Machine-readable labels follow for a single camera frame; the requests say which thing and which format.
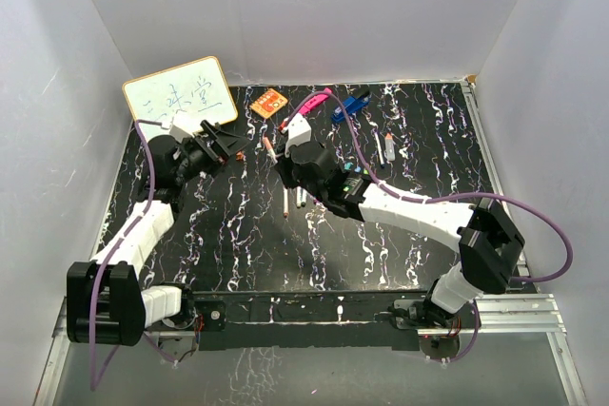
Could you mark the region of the thick orange highlighter pen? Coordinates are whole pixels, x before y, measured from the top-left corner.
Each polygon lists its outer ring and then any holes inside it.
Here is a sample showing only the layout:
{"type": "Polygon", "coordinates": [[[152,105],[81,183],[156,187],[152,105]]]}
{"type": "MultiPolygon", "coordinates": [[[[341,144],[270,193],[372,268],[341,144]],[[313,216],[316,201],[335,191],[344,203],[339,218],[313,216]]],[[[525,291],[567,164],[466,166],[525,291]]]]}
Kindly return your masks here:
{"type": "Polygon", "coordinates": [[[385,145],[385,156],[389,162],[393,162],[396,159],[395,144],[391,133],[387,133],[384,136],[385,145]]]}

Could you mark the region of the red orange marker pen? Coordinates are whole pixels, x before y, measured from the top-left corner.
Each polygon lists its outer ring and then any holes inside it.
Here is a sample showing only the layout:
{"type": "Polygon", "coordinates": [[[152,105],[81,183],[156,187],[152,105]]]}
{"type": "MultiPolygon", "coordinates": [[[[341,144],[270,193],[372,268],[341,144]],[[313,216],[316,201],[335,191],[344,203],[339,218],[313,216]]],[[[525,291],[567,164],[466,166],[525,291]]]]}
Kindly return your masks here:
{"type": "Polygon", "coordinates": [[[263,138],[263,144],[265,145],[265,149],[267,151],[267,155],[270,158],[271,162],[273,164],[277,163],[277,156],[275,153],[275,150],[273,148],[272,143],[269,141],[269,139],[267,137],[263,138]]]}

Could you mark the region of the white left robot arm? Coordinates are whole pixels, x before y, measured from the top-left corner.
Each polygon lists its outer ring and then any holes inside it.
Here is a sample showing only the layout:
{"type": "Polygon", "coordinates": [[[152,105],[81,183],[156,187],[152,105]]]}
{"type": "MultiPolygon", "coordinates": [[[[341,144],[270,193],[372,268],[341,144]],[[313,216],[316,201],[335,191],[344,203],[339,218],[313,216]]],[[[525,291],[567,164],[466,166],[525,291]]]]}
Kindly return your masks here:
{"type": "Polygon", "coordinates": [[[197,307],[183,297],[183,287],[143,290],[140,273],[174,225],[187,183],[201,174],[215,176],[248,140],[208,121],[174,120],[164,131],[142,141],[147,170],[140,202],[107,246],[67,272],[67,334],[72,342],[133,346],[158,321],[185,329],[196,318],[197,307]]]}

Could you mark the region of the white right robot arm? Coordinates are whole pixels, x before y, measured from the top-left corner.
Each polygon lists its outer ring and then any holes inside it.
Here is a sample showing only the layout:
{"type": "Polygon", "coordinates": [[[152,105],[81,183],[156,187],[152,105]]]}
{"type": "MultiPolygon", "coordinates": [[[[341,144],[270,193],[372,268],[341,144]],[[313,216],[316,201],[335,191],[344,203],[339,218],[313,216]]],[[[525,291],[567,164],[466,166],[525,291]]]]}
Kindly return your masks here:
{"type": "Polygon", "coordinates": [[[370,176],[339,166],[314,141],[280,146],[275,169],[285,187],[303,188],[340,218],[389,224],[458,253],[459,263],[432,283],[423,300],[392,310],[395,319],[414,327],[445,327],[470,301],[507,290],[524,238],[499,202],[402,201],[397,189],[383,189],[370,176]]]}

